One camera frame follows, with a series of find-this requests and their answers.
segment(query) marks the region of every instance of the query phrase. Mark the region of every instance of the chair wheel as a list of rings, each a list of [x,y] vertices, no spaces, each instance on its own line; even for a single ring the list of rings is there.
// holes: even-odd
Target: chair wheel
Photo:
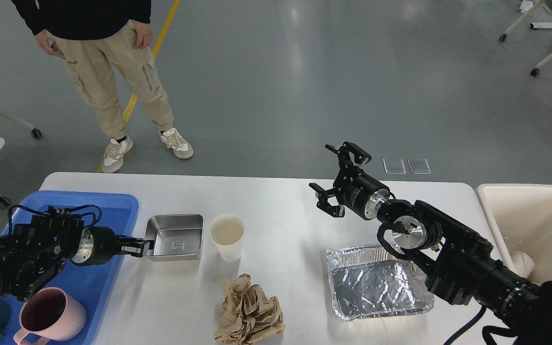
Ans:
[[[42,137],[42,132],[40,132],[40,130],[37,128],[33,128],[31,129],[31,136],[33,137],[33,139],[39,139]]]
[[[0,197],[0,206],[1,207],[8,207],[12,203],[10,199],[8,199],[5,196]]]

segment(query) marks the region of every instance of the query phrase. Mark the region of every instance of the beige pants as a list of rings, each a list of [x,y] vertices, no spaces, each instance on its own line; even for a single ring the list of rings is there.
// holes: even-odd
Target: beige pants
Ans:
[[[110,63],[125,77],[144,103],[160,131],[173,126],[172,108],[155,69],[149,48],[136,49],[137,32],[131,20],[107,39],[73,41],[48,35],[63,53],[68,74],[81,97],[95,110],[101,130],[109,137],[125,136],[123,111]]]

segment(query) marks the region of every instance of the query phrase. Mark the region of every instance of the black sweatshirt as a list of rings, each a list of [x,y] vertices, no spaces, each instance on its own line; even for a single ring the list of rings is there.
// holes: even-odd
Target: black sweatshirt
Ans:
[[[129,19],[150,23],[150,0],[11,0],[33,35],[46,29],[72,40],[104,39]]]

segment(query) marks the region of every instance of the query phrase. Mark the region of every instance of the mug handle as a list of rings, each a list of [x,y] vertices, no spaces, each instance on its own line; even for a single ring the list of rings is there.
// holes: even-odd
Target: mug handle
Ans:
[[[30,343],[24,339],[24,337],[28,336],[31,332],[24,328],[20,328],[16,334],[14,334],[14,342],[17,343],[17,345],[45,345],[50,341],[50,339],[46,337],[40,337],[37,339],[35,343]]]

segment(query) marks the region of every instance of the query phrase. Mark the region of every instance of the hand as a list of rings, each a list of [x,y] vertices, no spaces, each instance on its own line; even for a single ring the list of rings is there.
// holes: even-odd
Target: hand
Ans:
[[[134,48],[144,49],[153,42],[153,28],[150,24],[140,23],[136,20],[131,20],[133,25],[136,27],[136,32],[138,33],[138,39]]]
[[[59,52],[59,48],[57,48],[57,44],[55,42],[52,43],[52,46],[48,43],[48,35],[46,34],[46,29],[40,31],[37,35],[35,35],[35,40],[37,41],[37,45],[40,46],[40,48],[46,52],[48,55],[54,55],[56,57],[62,57],[63,54]]]

